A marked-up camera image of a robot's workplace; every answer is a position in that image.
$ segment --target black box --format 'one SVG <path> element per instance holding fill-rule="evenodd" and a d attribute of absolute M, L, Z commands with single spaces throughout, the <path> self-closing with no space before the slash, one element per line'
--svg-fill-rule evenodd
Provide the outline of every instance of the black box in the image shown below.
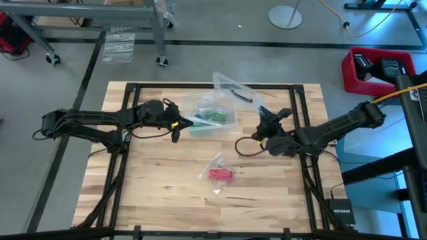
<path fill-rule="evenodd" d="M 328 199 L 330 209 L 345 225 L 354 225 L 352 202 L 349 199 Z"/>

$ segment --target clear plastic bag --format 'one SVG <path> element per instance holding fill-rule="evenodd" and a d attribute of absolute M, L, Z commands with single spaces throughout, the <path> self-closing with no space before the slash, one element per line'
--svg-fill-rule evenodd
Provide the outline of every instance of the clear plastic bag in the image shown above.
<path fill-rule="evenodd" d="M 194 122 L 190 135 L 204 137 L 236 124 L 236 111 L 230 100 L 218 91 L 205 95 L 188 95 L 182 99 L 182 115 Z"/>
<path fill-rule="evenodd" d="M 163 14 L 163 18 L 169 20 L 173 25 L 178 26 L 179 21 L 174 17 L 175 15 L 175 1 L 174 0 L 154 0 L 157 12 Z"/>
<path fill-rule="evenodd" d="M 234 168 L 228 165 L 222 153 L 219 152 L 200 173 L 199 178 L 202 181 L 209 181 L 212 184 L 213 192 L 218 194 L 223 187 L 233 181 L 235 176 Z"/>
<path fill-rule="evenodd" d="M 213 73 L 212 78 L 215 90 L 227 95 L 236 106 L 242 106 L 256 112 L 259 111 L 260 106 L 266 107 L 264 98 L 252 88 L 218 72 Z"/>
<path fill-rule="evenodd" d="M 103 63 L 128 63 L 133 60 L 135 34 L 109 34 L 105 36 Z"/>

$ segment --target red item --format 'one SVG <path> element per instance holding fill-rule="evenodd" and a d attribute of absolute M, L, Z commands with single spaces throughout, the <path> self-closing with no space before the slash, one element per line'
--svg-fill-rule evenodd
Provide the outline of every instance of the red item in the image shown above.
<path fill-rule="evenodd" d="M 30 42 L 31 38 L 26 32 L 8 14 L 0 11 L 0 52 L 20 55 Z"/>
<path fill-rule="evenodd" d="M 412 62 L 411 55 L 403 51 L 388 51 L 381 49 L 369 49 L 364 47 L 351 47 L 350 52 L 342 60 L 342 77 L 344 79 L 344 89 L 348 93 L 357 93 L 363 95 L 370 95 L 375 97 L 382 97 L 396 91 L 393 85 L 381 83 L 367 83 L 359 80 L 356 75 L 356 65 L 354 63 L 354 54 L 363 54 L 373 64 L 377 64 L 381 59 L 396 59 L 401 61 L 405 67 L 406 74 L 411 76 L 415 75 L 415 67 Z"/>
<path fill-rule="evenodd" d="M 233 179 L 233 172 L 229 169 L 210 169 L 209 179 L 218 181 L 231 181 Z"/>

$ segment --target red equipment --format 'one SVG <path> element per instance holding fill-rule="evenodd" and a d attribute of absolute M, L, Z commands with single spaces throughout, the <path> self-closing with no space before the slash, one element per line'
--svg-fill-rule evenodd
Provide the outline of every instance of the red equipment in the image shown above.
<path fill-rule="evenodd" d="M 31 38 L 26 32 L 8 14 L 0 12 L 0 52 L 20 55 L 30 42 Z"/>

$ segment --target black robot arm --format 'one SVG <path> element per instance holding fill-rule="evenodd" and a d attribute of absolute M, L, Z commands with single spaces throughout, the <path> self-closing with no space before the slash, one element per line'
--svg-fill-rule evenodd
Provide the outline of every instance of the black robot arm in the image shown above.
<path fill-rule="evenodd" d="M 251 138 L 257 141 L 267 138 L 265 149 L 273 156 L 319 155 L 329 142 L 341 139 L 359 127 L 379 127 L 386 117 L 377 105 L 363 102 L 349 113 L 321 125 L 287 132 L 282 128 L 280 120 L 291 114 L 290 109 L 282 109 L 278 114 L 274 114 L 261 107 L 260 124 Z"/>
<path fill-rule="evenodd" d="M 171 132 L 174 143 L 179 132 L 193 125 L 193 122 L 179 114 L 178 106 L 169 99 L 151 100 L 144 104 L 122 109 L 116 112 L 78 111 L 74 109 L 56 110 L 42 116 L 41 134 L 47 138 L 70 135 L 102 143 L 109 153 L 123 153 L 124 131 L 130 132 L 137 127 L 165 128 Z M 121 130 L 100 131 L 84 125 L 114 125 Z"/>

